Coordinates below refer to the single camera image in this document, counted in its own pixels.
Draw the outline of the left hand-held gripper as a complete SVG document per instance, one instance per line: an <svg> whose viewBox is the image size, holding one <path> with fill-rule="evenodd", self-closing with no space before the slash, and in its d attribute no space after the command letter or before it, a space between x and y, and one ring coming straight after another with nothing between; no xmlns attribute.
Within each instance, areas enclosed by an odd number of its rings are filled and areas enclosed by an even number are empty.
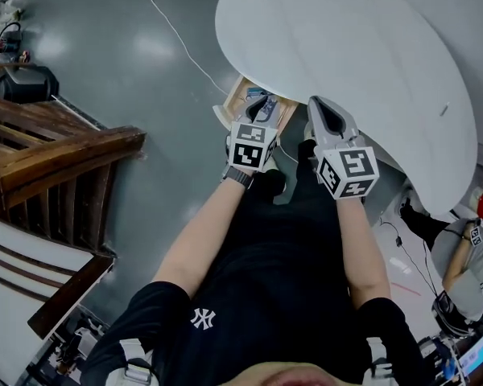
<svg viewBox="0 0 483 386"><path fill-rule="evenodd" d="M261 172L271 157L277 142L280 111L266 109L268 98L259 96L243 104L240 121L232 124L229 135L230 166Z"/></svg>

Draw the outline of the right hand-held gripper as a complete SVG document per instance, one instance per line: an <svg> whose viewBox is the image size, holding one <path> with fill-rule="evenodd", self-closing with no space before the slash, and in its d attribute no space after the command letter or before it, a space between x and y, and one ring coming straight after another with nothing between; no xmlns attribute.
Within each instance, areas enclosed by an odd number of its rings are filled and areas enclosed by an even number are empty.
<svg viewBox="0 0 483 386"><path fill-rule="evenodd" d="M374 149L357 139L353 116L337 103L311 96L308 116L317 140L316 175L335 199L365 197L379 179Z"/></svg>

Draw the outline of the large wooden drawer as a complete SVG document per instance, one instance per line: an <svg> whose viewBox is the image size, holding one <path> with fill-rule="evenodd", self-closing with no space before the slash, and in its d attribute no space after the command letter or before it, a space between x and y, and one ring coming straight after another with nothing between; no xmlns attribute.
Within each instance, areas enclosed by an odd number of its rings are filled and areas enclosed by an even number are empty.
<svg viewBox="0 0 483 386"><path fill-rule="evenodd" d="M267 91L258 87L252 81L240 75L234 86L231 88L227 99L222 105L214 105L213 112L220 123L230 131L231 123L241 112L241 107L249 100L267 94ZM278 135L285 130L288 122L296 111L299 103L290 99L276 96L280 104L280 114L278 120Z"/></svg>

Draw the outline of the person's left forearm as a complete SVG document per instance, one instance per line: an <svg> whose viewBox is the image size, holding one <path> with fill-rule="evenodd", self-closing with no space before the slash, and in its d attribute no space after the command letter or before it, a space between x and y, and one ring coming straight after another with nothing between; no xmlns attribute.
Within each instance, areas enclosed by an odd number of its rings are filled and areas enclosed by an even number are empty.
<svg viewBox="0 0 483 386"><path fill-rule="evenodd" d="M245 191L225 179L177 236L152 281L177 285L191 298L219 253Z"/></svg>

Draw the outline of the person's right forearm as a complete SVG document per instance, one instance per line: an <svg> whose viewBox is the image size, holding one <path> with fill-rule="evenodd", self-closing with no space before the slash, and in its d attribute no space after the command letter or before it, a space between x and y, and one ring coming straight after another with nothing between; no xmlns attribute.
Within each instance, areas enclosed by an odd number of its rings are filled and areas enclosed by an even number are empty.
<svg viewBox="0 0 483 386"><path fill-rule="evenodd" d="M382 253L358 198L336 201L343 262L349 293L356 308L375 298L391 298Z"/></svg>

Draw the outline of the white round table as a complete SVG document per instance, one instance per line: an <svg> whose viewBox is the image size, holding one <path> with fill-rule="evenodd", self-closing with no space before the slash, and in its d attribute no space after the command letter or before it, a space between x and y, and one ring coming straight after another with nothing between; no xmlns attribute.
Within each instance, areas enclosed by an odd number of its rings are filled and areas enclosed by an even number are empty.
<svg viewBox="0 0 483 386"><path fill-rule="evenodd" d="M325 97L395 160L433 215L477 164L473 108L442 39L404 0L219 0L225 58L281 97Z"/></svg>

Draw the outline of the black wristwatch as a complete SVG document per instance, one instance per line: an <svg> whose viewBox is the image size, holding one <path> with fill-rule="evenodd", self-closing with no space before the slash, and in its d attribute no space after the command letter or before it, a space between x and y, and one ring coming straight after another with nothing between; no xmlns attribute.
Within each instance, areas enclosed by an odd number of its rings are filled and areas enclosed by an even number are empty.
<svg viewBox="0 0 483 386"><path fill-rule="evenodd" d="M242 170L228 165L222 172L221 181L224 182L226 179L230 179L248 190L253 182L253 176L254 172L251 170Z"/></svg>

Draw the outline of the person's black trousers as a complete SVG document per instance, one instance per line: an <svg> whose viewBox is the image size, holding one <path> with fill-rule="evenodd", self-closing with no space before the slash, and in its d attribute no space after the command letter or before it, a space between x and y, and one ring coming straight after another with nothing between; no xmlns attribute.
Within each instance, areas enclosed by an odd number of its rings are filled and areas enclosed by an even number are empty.
<svg viewBox="0 0 483 386"><path fill-rule="evenodd" d="M298 146L296 185L286 204L275 204L286 177L273 169L253 176L243 195L222 245L223 252L239 248L291 248L300 252L342 252L336 204L326 187L320 185L310 158L315 142Z"/></svg>

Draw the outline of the pink strip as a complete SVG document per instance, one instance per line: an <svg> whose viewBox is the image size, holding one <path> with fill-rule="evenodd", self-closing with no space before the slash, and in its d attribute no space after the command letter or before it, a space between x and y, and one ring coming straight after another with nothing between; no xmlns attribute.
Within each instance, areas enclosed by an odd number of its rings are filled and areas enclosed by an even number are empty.
<svg viewBox="0 0 483 386"><path fill-rule="evenodd" d="M404 286L404 285L401 285L401 284L396 283L396 282L391 282L390 284L391 284L393 287L399 288L399 289L401 289L401 290L405 290L405 291L407 291L408 293L411 293L411 294L414 294L414 295L416 295L416 296L422 297L422 294L421 294L421 293L419 293L419 292L418 292L418 291L416 291L416 290L410 289L410 288L408 288L408 287L406 287L406 286Z"/></svg>

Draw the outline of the person's black shirt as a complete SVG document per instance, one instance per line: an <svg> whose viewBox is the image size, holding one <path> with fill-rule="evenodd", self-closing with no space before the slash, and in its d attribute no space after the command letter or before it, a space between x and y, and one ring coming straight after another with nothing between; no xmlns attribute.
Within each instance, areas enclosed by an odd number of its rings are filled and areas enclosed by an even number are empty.
<svg viewBox="0 0 483 386"><path fill-rule="evenodd" d="M121 341L137 339L160 386L217 386L265 362L312 363L358 384L371 365L371 338L382 341L399 386L428 386L400 308L386 298L352 304L340 248L252 244L225 250L193 297L170 282L140 289L80 381L105 386L126 366Z"/></svg>

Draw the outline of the black bag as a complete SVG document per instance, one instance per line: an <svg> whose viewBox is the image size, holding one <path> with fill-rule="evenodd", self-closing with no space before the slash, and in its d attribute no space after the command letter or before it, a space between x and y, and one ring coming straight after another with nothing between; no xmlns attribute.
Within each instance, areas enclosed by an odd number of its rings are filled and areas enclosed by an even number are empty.
<svg viewBox="0 0 483 386"><path fill-rule="evenodd" d="M7 66L0 70L0 98L17 104L50 101L59 81L44 66Z"/></svg>

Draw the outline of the colourful laptop screen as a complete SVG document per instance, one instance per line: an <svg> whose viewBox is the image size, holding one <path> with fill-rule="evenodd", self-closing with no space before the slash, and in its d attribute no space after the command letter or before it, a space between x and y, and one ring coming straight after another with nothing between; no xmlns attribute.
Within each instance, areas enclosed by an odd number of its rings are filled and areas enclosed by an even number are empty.
<svg viewBox="0 0 483 386"><path fill-rule="evenodd" d="M458 361L464 376L469 376L478 369L483 364L483 336Z"/></svg>

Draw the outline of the cluttered equipment cart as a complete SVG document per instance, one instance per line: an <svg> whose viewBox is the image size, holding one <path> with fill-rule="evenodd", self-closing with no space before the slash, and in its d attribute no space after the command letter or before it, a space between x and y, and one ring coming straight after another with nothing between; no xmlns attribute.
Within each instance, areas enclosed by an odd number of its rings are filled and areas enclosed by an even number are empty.
<svg viewBox="0 0 483 386"><path fill-rule="evenodd" d="M78 306L47 339L15 386L81 386L81 369L108 329Z"/></svg>

